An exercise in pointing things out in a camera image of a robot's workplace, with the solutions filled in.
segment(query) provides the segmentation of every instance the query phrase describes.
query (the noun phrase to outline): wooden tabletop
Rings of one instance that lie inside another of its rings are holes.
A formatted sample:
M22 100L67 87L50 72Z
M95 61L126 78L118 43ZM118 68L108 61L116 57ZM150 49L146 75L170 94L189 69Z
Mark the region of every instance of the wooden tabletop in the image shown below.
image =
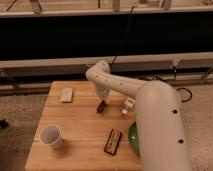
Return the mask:
M72 103L60 103L63 88L73 88ZM128 128L135 121L132 110L121 114L126 99L115 91L109 94L110 103L102 114L96 113L100 100L88 81L54 82L51 86L42 116L26 162L26 171L139 171L139 157L128 142ZM62 131L63 145L54 150L39 142L39 132L49 123ZM115 156L104 152L112 128L122 131Z

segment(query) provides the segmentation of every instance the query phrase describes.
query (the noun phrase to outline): chocolate bar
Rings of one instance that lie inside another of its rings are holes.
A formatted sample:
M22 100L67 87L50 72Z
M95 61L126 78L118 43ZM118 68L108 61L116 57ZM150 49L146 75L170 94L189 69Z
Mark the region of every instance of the chocolate bar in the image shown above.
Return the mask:
M106 146L104 148L104 152L111 155L115 155L121 139L121 135L122 133L119 130L112 129Z

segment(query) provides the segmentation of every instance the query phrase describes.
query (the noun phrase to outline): white cup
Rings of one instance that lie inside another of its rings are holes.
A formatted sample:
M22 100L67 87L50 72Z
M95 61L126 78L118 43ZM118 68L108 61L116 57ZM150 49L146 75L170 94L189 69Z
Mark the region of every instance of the white cup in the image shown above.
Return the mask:
M54 124L44 127L40 132L40 142L52 148L59 148L62 144L60 128Z

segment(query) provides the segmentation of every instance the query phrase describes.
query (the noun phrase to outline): floor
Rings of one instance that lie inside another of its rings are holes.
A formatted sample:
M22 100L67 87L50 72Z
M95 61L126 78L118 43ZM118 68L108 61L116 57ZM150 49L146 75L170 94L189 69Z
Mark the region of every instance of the floor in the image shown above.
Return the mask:
M213 85L188 88L193 98L182 105L182 117L193 171L212 171ZM10 123L10 127L0 130L0 171L24 171L46 97L0 97L0 118Z

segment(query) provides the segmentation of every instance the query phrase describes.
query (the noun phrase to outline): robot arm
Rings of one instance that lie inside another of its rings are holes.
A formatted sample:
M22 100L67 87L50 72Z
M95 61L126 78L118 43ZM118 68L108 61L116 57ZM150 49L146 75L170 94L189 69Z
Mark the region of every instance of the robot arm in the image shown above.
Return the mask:
M86 76L101 99L109 88L136 98L136 122L143 171L191 171L180 115L181 98L161 81L141 81L110 75L104 61Z
M86 77L94 83L95 92L102 100L108 96L109 89L135 98L138 89L146 83L142 80L111 75L109 65L105 61L100 61L87 70Z

